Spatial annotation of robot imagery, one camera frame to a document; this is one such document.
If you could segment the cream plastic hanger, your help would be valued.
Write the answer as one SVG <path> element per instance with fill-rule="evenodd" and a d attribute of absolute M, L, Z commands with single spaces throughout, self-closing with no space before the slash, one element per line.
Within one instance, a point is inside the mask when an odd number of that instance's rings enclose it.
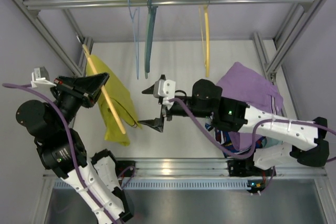
<path fill-rule="evenodd" d="M 85 57 L 87 59 L 87 62 L 89 64 L 92 72 L 94 74 L 98 74 L 98 71 L 97 71 L 97 69 L 95 67 L 95 64 L 93 63 L 93 61 L 91 59 L 91 54 L 89 52 L 89 49 L 88 49 L 87 45 L 85 45 L 84 40 L 81 39 L 79 35 L 76 35 L 76 37 L 77 37 L 79 43 L 81 44 L 81 47 L 82 47 L 82 49 L 84 51 L 84 55 L 85 55 Z M 104 98 L 106 100 L 106 103 L 108 104 L 108 107 L 109 107 L 109 109 L 110 109 L 110 111 L 111 111 L 111 113 L 112 113 L 112 115 L 113 115 L 113 117 L 114 117 L 114 119 L 115 119 L 115 121 L 116 121 L 116 123 L 117 123 L 117 125 L 118 125 L 118 127 L 119 127 L 119 129 L 121 131 L 121 133 L 122 134 L 126 134 L 124 125 L 123 125 L 123 123 L 122 123 L 122 121 L 121 121 L 121 119 L 120 119 L 120 117 L 119 117 L 119 115 L 118 115 L 118 113 L 117 113 L 117 111 L 116 111 L 116 109 L 115 109 L 115 107 L 114 107 L 114 105 L 113 105 L 113 103 L 112 103 L 112 101 L 111 101 L 111 99 L 110 99 L 110 97 L 109 97 L 109 95 L 107 93 L 107 90 L 106 90 L 106 88 L 105 88 L 104 85 L 101 87 L 101 91 L 102 91 L 102 94 L 103 94 L 103 96 L 104 96 Z"/>

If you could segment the yellow-green trousers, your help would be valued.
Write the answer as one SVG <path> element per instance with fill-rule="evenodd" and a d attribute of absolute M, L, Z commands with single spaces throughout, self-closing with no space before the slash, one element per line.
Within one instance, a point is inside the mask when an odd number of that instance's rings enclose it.
<path fill-rule="evenodd" d="M 119 116 L 130 127 L 142 126 L 138 123 L 138 115 L 131 99 L 129 90 L 123 85 L 113 71 L 96 55 L 91 55 L 90 59 L 96 68 L 97 73 L 108 73 L 109 79 L 104 87 Z M 127 134 L 123 134 L 102 94 L 98 99 L 98 107 L 106 126 L 104 139 L 109 142 L 119 143 L 122 146 L 129 146 L 130 140 Z"/>

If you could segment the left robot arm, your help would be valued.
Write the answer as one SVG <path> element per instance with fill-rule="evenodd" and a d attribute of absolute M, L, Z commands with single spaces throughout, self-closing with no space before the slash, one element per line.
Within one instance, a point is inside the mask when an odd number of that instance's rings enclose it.
<path fill-rule="evenodd" d="M 133 217 L 119 179 L 126 172 L 111 151 L 87 155 L 77 131 L 69 127 L 80 108 L 93 107 L 107 83 L 106 72 L 89 77 L 58 76 L 50 86 L 55 101 L 29 86 L 13 86 L 39 96 L 23 103 L 17 122 L 34 137 L 40 161 L 64 183 L 72 187 L 90 207 L 98 223 L 126 223 Z"/>

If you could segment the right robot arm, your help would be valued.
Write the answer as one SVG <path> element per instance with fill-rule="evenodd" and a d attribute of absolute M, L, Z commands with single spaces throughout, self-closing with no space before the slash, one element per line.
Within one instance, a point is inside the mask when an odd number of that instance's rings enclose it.
<path fill-rule="evenodd" d="M 142 91 L 158 99 L 160 117 L 142 120 L 158 132 L 164 122 L 174 116 L 189 117 L 201 132 L 223 153 L 235 159 L 237 176 L 255 176 L 278 165 L 298 162 L 308 167 L 323 167 L 329 158 L 329 142 L 325 140 L 327 120 L 297 121 L 271 114 L 243 101 L 222 96 L 222 89 L 209 80 L 193 84 L 191 96 L 178 95 L 176 83 L 161 75 L 152 86 Z M 232 153 L 221 146 L 202 126 L 198 118 L 212 118 L 211 126 L 224 132 L 250 133 L 252 143 L 248 152 Z"/>

